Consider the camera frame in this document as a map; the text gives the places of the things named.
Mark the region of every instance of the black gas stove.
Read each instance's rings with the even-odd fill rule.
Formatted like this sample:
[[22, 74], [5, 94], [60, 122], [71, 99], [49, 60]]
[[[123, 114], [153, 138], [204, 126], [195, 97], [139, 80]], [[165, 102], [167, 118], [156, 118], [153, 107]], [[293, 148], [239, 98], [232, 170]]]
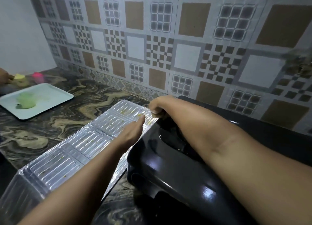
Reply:
[[[312, 139], [225, 109], [201, 105], [238, 125], [263, 145], [312, 166]], [[212, 224], [256, 224], [219, 177], [191, 148], [175, 122], [159, 119], [128, 155], [128, 181], [152, 198], [166, 194]]]

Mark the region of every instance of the white tray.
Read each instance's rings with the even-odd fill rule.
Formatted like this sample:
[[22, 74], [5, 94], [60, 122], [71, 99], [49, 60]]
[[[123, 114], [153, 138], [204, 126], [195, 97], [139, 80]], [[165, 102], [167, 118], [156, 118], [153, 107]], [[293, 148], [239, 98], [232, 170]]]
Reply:
[[[18, 105], [18, 101], [16, 98], [24, 92], [34, 94], [36, 98], [36, 106], [29, 109], [17, 109], [16, 106]], [[0, 98], [0, 105], [15, 115], [18, 119], [26, 120], [70, 100], [73, 97], [72, 94], [53, 85], [42, 83], [2, 96]]]

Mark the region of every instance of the tiled backsplash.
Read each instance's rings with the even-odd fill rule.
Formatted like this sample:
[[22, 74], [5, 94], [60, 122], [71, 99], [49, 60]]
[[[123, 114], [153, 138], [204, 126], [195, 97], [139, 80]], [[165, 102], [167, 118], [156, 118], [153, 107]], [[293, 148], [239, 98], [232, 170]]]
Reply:
[[58, 66], [312, 134], [312, 0], [31, 0]]

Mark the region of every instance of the white wall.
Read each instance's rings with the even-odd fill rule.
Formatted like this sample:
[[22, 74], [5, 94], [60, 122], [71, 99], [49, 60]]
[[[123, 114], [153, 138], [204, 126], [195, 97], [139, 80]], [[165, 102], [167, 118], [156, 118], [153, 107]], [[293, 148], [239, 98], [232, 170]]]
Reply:
[[11, 74], [56, 67], [30, 0], [0, 0], [0, 67]]

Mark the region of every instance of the kitchen wall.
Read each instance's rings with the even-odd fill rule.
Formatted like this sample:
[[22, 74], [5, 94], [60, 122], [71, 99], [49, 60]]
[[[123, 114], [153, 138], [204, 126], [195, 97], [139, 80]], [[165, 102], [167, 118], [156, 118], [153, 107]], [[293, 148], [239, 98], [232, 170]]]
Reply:
[[0, 11], [0, 67], [12, 74], [54, 68], [30, 0], [0, 0]]
[[31, 1], [73, 74], [312, 134], [312, 0]]

